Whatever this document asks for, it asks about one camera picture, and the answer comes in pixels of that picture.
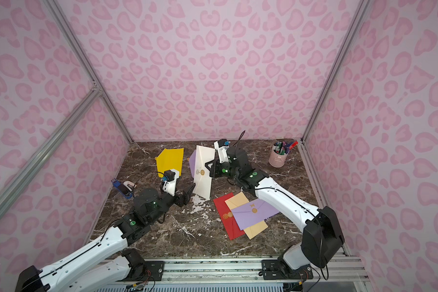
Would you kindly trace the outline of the white envelope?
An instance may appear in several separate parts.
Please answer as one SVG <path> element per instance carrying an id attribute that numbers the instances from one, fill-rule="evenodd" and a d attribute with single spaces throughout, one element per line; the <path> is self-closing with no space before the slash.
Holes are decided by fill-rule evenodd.
<path id="1" fill-rule="evenodd" d="M 194 171 L 194 183 L 195 188 L 193 193 L 206 200 L 210 200 L 212 178 L 210 177 L 210 170 L 205 166 L 206 163 L 215 159 L 215 149 L 197 146 L 195 167 Z"/>

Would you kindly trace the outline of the purple envelope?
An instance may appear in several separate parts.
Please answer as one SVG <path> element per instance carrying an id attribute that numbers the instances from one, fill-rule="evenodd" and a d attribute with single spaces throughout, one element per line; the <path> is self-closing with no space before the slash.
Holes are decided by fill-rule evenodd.
<path id="1" fill-rule="evenodd" d="M 190 170 L 191 170 L 191 176 L 192 176 L 192 178 L 195 177 L 195 172 L 196 172 L 196 170 L 195 170 L 196 157 L 197 157 L 197 151 L 194 150 L 194 151 L 192 152 L 191 156 L 190 156 L 189 159 L 188 159 L 189 167 L 190 167 Z"/>
<path id="2" fill-rule="evenodd" d="M 238 227 L 244 230 L 280 213 L 264 200 L 256 199 L 231 210 Z"/>

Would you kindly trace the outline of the yellow envelope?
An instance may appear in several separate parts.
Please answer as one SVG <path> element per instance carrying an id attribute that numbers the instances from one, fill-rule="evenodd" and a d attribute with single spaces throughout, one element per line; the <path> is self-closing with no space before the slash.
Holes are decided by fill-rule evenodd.
<path id="1" fill-rule="evenodd" d="M 156 158 L 156 166 L 158 171 L 158 176 L 162 177 L 162 173 L 167 170 L 177 170 L 179 176 L 182 174 L 184 158 L 184 149 L 164 149 Z"/>

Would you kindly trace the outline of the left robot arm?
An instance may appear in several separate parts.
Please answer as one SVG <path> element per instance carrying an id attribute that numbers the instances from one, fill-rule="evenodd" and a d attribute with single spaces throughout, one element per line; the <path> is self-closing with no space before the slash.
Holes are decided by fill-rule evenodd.
<path id="1" fill-rule="evenodd" d="M 18 276 L 16 291 L 94 291 L 115 281 L 149 281 L 153 274 L 131 245 L 146 235 L 152 225 L 163 223 L 173 205 L 189 204 L 195 186 L 178 191 L 175 182 L 165 182 L 160 189 L 136 192 L 129 212 L 110 223 L 101 236 L 42 269 L 26 268 Z"/>

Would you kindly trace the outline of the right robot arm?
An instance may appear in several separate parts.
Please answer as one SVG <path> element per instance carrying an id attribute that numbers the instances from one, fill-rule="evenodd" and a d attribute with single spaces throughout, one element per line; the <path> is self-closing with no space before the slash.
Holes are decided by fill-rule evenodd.
<path id="1" fill-rule="evenodd" d="M 226 139 L 214 143 L 213 154 L 219 157 L 204 164 L 210 177 L 230 179 L 241 190 L 276 208 L 302 232 L 302 241 L 282 254 L 283 264 L 291 270 L 309 264 L 324 269 L 345 243 L 336 212 L 328 206 L 320 209 L 293 195 L 269 174 L 253 168 L 245 150 L 231 146 Z"/>

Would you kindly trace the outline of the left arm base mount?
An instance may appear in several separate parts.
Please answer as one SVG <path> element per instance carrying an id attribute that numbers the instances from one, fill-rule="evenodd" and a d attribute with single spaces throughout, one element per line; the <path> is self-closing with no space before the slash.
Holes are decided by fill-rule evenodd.
<path id="1" fill-rule="evenodd" d="M 125 249 L 121 256 L 128 260 L 129 273 L 123 281 L 161 281 L 165 261 L 146 261 L 135 249 Z"/>

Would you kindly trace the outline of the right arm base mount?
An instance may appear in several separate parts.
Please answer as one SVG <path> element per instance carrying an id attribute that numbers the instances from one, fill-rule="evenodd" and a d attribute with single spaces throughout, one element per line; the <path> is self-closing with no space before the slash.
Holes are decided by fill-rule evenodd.
<path id="1" fill-rule="evenodd" d="M 305 282 L 313 279 L 310 265 L 304 265 L 295 270 L 281 259 L 262 260 L 261 265 L 262 269 L 259 276 L 262 276 L 265 280 L 298 280 Z"/>

